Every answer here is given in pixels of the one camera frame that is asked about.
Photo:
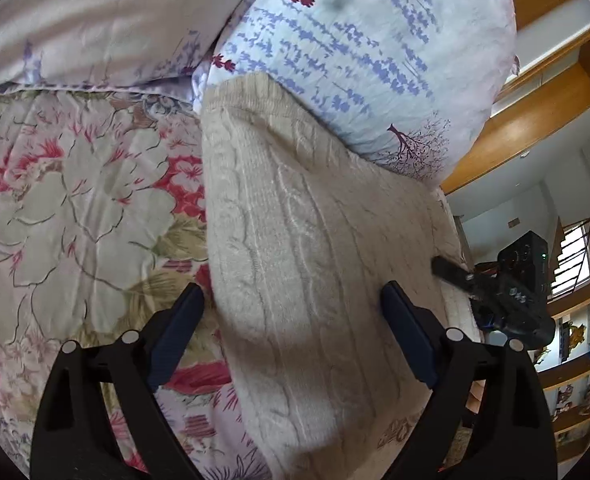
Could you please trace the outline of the white floral pillow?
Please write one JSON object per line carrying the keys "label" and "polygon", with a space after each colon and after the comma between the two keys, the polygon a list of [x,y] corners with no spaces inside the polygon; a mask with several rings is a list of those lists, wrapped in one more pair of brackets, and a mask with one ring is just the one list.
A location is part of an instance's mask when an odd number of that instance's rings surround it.
{"label": "white floral pillow", "polygon": [[188,75],[242,0],[0,0],[0,86],[132,87]]}

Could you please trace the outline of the wooden wall shelf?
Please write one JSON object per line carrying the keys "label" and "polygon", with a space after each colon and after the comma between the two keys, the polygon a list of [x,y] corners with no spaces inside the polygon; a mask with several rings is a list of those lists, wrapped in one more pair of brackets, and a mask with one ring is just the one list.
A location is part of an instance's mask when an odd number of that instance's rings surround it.
{"label": "wooden wall shelf", "polygon": [[590,283],[549,302],[552,344],[534,364],[552,419],[557,463],[570,466],[590,446]]}

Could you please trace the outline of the white pillow blue pattern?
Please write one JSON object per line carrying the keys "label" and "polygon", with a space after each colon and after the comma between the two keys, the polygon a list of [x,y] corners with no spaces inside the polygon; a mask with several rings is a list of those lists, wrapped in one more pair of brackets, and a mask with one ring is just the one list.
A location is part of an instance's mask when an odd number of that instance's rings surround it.
{"label": "white pillow blue pattern", "polygon": [[263,73],[353,153],[437,186],[514,65],[513,0],[254,0],[208,87]]}

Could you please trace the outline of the beige cable knit sweater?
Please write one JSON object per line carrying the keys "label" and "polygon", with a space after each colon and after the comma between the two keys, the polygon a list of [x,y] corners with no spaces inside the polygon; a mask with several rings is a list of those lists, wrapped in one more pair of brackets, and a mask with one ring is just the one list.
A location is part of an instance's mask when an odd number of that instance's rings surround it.
{"label": "beige cable knit sweater", "polygon": [[443,193],[351,153],[265,74],[208,88],[210,278],[248,433],[277,479],[377,479],[419,420],[418,382],[380,309],[397,282],[477,339]]}

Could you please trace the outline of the floral bed sheet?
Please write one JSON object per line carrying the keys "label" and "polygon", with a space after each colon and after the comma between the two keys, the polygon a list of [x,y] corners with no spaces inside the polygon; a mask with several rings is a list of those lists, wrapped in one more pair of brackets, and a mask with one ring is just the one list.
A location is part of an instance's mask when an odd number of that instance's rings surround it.
{"label": "floral bed sheet", "polygon": [[64,341],[109,344],[173,305],[206,308],[156,400],[208,479],[271,479],[225,358],[207,252],[201,117],[157,96],[0,96],[0,448],[30,468]]}

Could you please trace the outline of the wooden headboard frame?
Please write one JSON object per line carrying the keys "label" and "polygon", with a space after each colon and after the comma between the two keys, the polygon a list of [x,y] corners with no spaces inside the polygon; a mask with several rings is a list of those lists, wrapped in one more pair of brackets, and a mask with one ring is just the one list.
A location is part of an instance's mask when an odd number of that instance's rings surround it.
{"label": "wooden headboard frame", "polygon": [[473,148],[441,185],[451,194],[525,154],[590,108],[590,0],[513,0],[517,75]]}

